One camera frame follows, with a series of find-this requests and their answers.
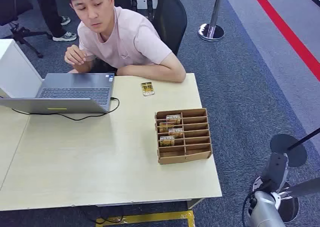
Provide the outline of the person's right hand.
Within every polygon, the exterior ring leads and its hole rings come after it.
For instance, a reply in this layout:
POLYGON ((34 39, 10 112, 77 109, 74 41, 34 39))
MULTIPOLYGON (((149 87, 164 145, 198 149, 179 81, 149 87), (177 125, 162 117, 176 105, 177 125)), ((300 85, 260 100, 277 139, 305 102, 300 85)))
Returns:
POLYGON ((71 45, 66 48, 64 61, 70 65, 83 65, 86 62, 86 55, 77 45, 71 45))

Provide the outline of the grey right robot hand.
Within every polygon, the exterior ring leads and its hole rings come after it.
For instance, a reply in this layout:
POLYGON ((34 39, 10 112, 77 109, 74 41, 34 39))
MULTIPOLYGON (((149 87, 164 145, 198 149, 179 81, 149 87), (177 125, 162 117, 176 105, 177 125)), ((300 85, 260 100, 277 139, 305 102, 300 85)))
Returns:
POLYGON ((272 152, 268 163, 260 176, 260 188, 265 192, 281 191, 286 182, 289 159, 286 153, 272 152))

